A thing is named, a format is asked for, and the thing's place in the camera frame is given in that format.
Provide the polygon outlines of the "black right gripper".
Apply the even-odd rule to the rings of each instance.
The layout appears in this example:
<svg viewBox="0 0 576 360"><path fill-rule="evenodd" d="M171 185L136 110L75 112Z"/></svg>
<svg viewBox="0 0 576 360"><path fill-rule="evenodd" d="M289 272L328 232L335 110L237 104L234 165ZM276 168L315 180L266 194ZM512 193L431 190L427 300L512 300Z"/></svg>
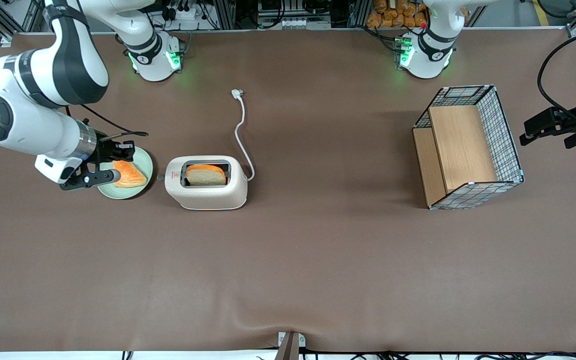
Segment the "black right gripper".
<svg viewBox="0 0 576 360"><path fill-rule="evenodd" d="M112 139L102 140L106 134L100 131L94 132L96 136L95 148L92 154L87 158L89 164L117 162L134 162L135 142L124 141L118 143Z"/></svg>

